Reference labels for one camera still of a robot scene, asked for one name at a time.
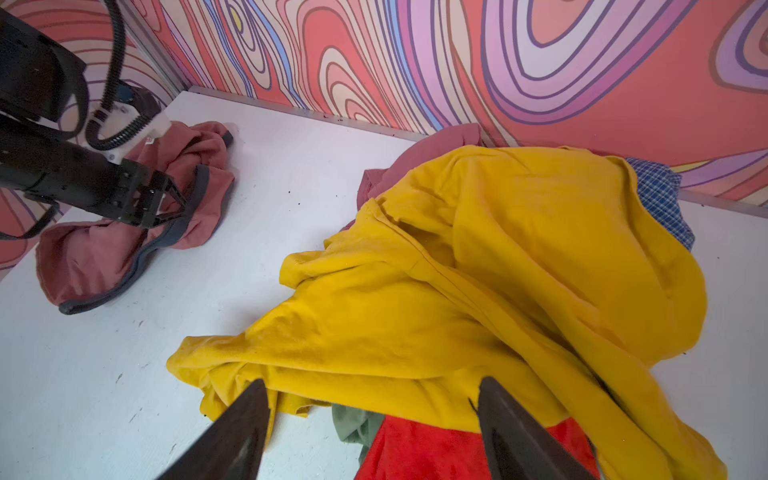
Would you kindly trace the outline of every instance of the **blue plaid shirt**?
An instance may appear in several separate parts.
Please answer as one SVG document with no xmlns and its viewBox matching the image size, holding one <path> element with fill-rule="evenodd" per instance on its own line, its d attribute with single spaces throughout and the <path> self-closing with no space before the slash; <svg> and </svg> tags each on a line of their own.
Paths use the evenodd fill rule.
<svg viewBox="0 0 768 480">
<path fill-rule="evenodd" d="M 680 205 L 677 204 L 680 174 L 664 164 L 631 157 L 626 160 L 637 174 L 637 195 L 645 210 L 690 250 L 696 237 L 683 220 Z"/>
</svg>

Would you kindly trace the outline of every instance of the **fabric fold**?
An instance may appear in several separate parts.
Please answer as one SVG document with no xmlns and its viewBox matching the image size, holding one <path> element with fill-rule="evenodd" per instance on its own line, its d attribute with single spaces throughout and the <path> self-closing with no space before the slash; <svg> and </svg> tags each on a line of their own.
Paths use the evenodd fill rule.
<svg viewBox="0 0 768 480">
<path fill-rule="evenodd" d="M 296 292 L 246 332 L 187 338 L 168 360 L 204 391 L 201 411 L 216 418 L 262 378 L 275 408 L 285 396 L 478 432 L 471 405 L 493 376 L 545 427 L 573 417 L 610 478 L 726 477 L 650 373 L 697 341 L 703 275 L 623 159 L 462 147 L 325 247 L 286 258 Z"/>
</svg>

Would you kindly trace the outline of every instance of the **pink garment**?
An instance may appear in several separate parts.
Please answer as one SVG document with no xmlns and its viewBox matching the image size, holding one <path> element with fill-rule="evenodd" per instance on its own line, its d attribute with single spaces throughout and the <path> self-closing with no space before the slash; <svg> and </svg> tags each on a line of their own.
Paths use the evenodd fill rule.
<svg viewBox="0 0 768 480">
<path fill-rule="evenodd" d="M 205 195 L 186 231 L 173 248 L 187 249 L 205 243 L 221 217 L 224 195 L 234 180 L 227 167 L 227 128 L 218 122 L 188 127 L 174 122 L 153 144 L 136 146 L 126 158 L 169 174 L 179 190 L 188 194 L 198 164 L 207 166 Z M 176 203 L 166 196 L 161 211 L 174 211 Z M 48 300 L 88 301 L 115 288 L 129 272 L 134 257 L 164 232 L 162 225 L 150 230 L 112 220 L 59 223 L 40 236 L 37 271 Z"/>
<path fill-rule="evenodd" d="M 394 187 L 410 170 L 419 165 L 447 154 L 465 145 L 480 146 L 479 124 L 456 125 L 443 128 L 436 134 L 429 135 L 414 143 L 408 150 L 397 157 L 390 168 L 374 168 L 362 173 L 362 181 L 357 190 L 357 210 L 370 200 Z M 342 230 L 349 229 L 355 223 L 349 222 Z"/>
</svg>

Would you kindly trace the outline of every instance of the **pile of clothes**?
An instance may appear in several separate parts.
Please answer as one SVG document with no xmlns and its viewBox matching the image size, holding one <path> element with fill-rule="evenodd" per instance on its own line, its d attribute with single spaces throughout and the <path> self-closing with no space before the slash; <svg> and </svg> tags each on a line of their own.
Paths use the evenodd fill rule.
<svg viewBox="0 0 768 480">
<path fill-rule="evenodd" d="M 650 374 L 707 308 L 679 177 L 479 143 L 454 127 L 367 171 L 355 222 L 284 261 L 289 300 L 239 336 L 186 338 L 168 369 L 212 419 L 255 379 L 271 415 L 335 404 L 360 479 L 490 478 L 488 376 L 596 477 L 726 478 Z"/>
</svg>

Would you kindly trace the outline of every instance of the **black cable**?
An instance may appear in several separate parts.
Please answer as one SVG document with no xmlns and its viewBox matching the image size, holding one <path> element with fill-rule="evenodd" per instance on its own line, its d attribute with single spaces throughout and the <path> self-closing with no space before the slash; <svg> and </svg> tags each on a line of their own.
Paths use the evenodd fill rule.
<svg viewBox="0 0 768 480">
<path fill-rule="evenodd" d="M 109 138 L 100 139 L 98 137 L 101 125 L 107 120 L 109 112 L 112 111 L 112 105 L 118 96 L 118 82 L 120 73 L 123 70 L 123 60 L 125 58 L 125 25 L 123 24 L 123 15 L 120 13 L 120 7 L 116 0 L 104 0 L 109 12 L 109 18 L 112 23 L 112 56 L 109 60 L 109 70 L 107 80 L 104 83 L 104 94 L 101 97 L 101 108 L 94 112 L 94 118 L 88 121 L 85 127 L 85 140 L 96 150 L 105 151 L 117 148 L 135 137 L 144 127 L 146 127 L 151 117 L 140 114 L 134 118 L 123 130 L 117 132 Z"/>
</svg>

